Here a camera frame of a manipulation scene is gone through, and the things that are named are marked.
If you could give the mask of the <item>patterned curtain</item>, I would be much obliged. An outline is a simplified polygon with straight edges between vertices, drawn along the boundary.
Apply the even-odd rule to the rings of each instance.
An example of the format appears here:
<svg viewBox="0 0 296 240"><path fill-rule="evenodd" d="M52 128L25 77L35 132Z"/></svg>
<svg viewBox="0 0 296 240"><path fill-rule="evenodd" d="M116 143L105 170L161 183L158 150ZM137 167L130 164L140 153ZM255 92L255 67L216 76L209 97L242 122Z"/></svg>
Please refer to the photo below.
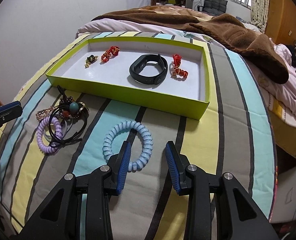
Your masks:
<svg viewBox="0 0 296 240"><path fill-rule="evenodd" d="M251 0L251 22L262 33L265 32L268 20L269 0Z"/></svg>

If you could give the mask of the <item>black office chair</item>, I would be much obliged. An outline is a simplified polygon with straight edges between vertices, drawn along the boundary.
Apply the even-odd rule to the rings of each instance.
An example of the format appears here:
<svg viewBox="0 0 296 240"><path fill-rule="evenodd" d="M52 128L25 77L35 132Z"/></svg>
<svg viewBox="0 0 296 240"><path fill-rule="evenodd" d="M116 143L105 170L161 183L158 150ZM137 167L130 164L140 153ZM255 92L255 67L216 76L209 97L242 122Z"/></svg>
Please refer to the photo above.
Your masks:
<svg viewBox="0 0 296 240"><path fill-rule="evenodd" d="M197 10L210 16L219 16L226 13L227 0L204 0L203 5L198 5Z"/></svg>

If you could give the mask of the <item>black fitness band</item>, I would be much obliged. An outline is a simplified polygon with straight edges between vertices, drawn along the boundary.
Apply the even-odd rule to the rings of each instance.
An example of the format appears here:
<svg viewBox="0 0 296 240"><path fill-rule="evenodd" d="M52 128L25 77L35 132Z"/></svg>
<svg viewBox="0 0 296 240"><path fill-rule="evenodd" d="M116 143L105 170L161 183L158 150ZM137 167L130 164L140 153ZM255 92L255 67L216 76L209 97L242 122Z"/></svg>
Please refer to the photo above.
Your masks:
<svg viewBox="0 0 296 240"><path fill-rule="evenodd" d="M168 73L168 63L160 54L143 54L131 63L128 81L143 86L158 86Z"/></svg>

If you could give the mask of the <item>green shallow box tray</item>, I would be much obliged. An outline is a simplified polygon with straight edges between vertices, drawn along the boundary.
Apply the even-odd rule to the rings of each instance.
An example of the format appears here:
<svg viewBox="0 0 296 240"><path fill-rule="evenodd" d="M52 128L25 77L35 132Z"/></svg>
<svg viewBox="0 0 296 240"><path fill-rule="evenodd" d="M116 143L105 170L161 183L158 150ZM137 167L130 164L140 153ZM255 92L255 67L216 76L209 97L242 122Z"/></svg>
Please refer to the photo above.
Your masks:
<svg viewBox="0 0 296 240"><path fill-rule="evenodd" d="M210 103L207 44L158 34L79 42L47 71L52 86L200 119Z"/></svg>

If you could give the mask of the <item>black gold small charm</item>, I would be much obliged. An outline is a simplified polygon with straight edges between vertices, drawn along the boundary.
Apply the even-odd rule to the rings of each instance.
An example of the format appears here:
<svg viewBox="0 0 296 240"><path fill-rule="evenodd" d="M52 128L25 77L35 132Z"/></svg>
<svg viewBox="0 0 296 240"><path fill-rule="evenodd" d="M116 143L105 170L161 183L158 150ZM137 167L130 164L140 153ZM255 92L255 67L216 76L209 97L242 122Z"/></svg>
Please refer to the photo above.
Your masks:
<svg viewBox="0 0 296 240"><path fill-rule="evenodd" d="M85 68L88 68L91 64L95 63L98 60L97 55L90 55L85 60Z"/></svg>

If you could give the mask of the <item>black hair tie teal bead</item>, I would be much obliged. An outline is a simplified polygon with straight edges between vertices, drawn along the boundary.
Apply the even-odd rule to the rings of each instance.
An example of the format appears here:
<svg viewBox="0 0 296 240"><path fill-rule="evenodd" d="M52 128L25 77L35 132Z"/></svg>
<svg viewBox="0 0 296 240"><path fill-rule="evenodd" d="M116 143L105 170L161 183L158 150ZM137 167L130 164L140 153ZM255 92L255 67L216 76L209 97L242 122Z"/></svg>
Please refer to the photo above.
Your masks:
<svg viewBox="0 0 296 240"><path fill-rule="evenodd" d="M72 119L73 121L78 121L82 120L83 121L83 126L81 129L77 132L75 132L70 138L64 139L64 136L62 135L61 138L56 135L52 130L51 130L51 122L55 118L56 114L59 112L64 113L64 111L68 112L68 117ZM49 124L48 124L48 129L49 129L49 134L51 136L51 142L49 143L49 146L51 148L56 148L56 147L65 147L68 145L76 144L77 142L81 142L81 135L84 132L86 126L87 126L87 120L88 120L88 110L86 106L82 102L71 102L70 104L62 104L56 107L55 110L51 113L49 116Z"/></svg>

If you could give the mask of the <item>brown fleece blanket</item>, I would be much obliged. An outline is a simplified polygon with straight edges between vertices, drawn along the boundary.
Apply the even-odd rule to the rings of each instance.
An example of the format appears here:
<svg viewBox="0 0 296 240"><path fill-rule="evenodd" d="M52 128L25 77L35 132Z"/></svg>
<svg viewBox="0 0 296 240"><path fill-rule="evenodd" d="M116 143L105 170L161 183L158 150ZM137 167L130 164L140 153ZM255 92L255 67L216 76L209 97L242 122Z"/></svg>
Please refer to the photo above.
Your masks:
<svg viewBox="0 0 296 240"><path fill-rule="evenodd" d="M271 81L284 84L289 79L285 62L275 52L269 37L246 28L237 18L227 13L210 16L206 13L177 6L151 5L108 12L94 19L101 20L104 18L159 25L191 33L205 34L225 48L252 62Z"/></svg>

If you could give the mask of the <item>striped bed sheet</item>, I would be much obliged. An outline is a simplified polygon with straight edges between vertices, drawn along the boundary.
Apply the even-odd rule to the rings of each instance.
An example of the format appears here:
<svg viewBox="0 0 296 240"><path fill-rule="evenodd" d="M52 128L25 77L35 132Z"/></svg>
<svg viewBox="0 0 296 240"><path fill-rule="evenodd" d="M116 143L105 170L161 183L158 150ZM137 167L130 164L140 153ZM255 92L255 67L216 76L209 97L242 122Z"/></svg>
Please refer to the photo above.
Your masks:
<svg viewBox="0 0 296 240"><path fill-rule="evenodd" d="M85 35L46 63L16 96L22 115L0 128L0 206L13 233L19 233L55 184L68 172L85 175L104 165L106 135L115 132L110 154L124 141L132 146L137 171L127 175L113 200L115 239L182 239L187 197L175 194L164 158L171 140L191 163L211 174L231 172L270 218L276 187L275 142L262 93L244 58L207 44L210 103L196 120L156 109L65 89L88 108L81 142L42 152L36 112L58 105L60 93L46 73L64 52L93 37L147 36L140 32Z"/></svg>

